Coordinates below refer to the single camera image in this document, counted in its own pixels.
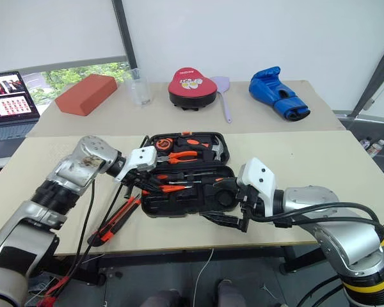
beige table top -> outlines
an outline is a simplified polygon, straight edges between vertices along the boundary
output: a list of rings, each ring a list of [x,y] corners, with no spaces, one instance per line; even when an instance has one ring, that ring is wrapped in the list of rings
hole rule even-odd
[[[124,155],[137,148],[138,137],[103,137]],[[58,161],[69,154],[79,137],[27,138],[0,174],[0,227],[23,200],[31,197]],[[342,201],[355,201],[374,209],[384,223],[384,174],[349,131],[227,134],[228,165],[237,173],[256,156],[275,172],[279,189],[309,184],[332,189]],[[97,177],[95,205],[87,235],[100,223],[116,185],[107,175]],[[58,231],[56,254],[76,250],[90,200],[86,191]],[[232,212],[240,215],[238,208]],[[265,246],[313,242],[295,226],[279,229],[250,222],[248,233],[215,225],[198,215],[185,218],[150,218],[139,208],[108,244],[94,252],[123,252],[209,246]]]
[[[220,98],[199,111],[183,111],[169,101],[168,84],[152,83],[152,102],[145,107],[133,104],[124,84],[88,116],[62,113],[55,103],[44,112],[28,137],[139,136],[182,131],[252,133],[280,131],[344,130],[332,110],[307,81],[286,81],[308,105],[311,114],[298,122],[288,122],[273,108],[251,98],[249,82],[231,83],[226,92],[232,123],[223,115]]]

red brick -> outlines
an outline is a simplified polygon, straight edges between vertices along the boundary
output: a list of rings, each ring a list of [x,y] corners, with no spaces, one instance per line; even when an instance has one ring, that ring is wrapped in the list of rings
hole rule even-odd
[[[89,75],[55,99],[64,113],[87,116],[116,90],[114,77]]]

bottle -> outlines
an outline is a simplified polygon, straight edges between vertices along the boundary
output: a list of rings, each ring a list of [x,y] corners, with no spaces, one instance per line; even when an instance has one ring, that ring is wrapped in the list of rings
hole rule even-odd
[[[361,146],[363,146],[364,149],[367,149],[370,147],[371,144],[371,138],[367,136],[365,139],[362,139],[360,141]]]
[[[384,140],[381,139],[377,143],[372,144],[369,149],[367,149],[367,153],[369,154],[370,157],[375,157],[376,154],[378,154],[381,149],[384,147]]]

laptop keyboard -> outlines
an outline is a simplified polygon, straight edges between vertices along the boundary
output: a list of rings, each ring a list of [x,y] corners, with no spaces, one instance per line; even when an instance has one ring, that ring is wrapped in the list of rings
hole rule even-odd
[[[0,141],[5,139],[24,138],[34,125],[35,123],[29,123],[25,125],[0,127]]]

black tool case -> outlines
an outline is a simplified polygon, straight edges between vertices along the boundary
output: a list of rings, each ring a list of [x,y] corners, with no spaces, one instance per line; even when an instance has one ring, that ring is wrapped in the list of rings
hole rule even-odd
[[[202,145],[191,145],[188,142],[200,142]],[[216,159],[216,152],[212,146],[223,145],[220,159]],[[164,150],[157,148],[157,142],[164,142]],[[144,146],[154,145],[157,148],[158,157],[167,156],[171,152],[197,151],[198,157],[186,157],[185,159],[197,158],[193,162],[180,162],[170,164],[169,162],[158,162],[156,168],[151,172],[154,178],[165,175],[176,175],[176,182],[201,181],[202,183],[179,184],[190,186],[189,189],[170,193],[148,193],[143,194],[141,203],[142,210],[150,217],[184,217],[187,214],[206,211],[231,211],[237,205],[235,195],[228,190],[214,187],[213,183],[225,177],[234,177],[232,169],[226,166],[229,160],[229,151],[225,139],[216,132],[183,132],[173,134],[158,134],[152,136]],[[199,173],[213,173],[209,175],[194,175]],[[168,184],[169,180],[160,179],[162,184]]]

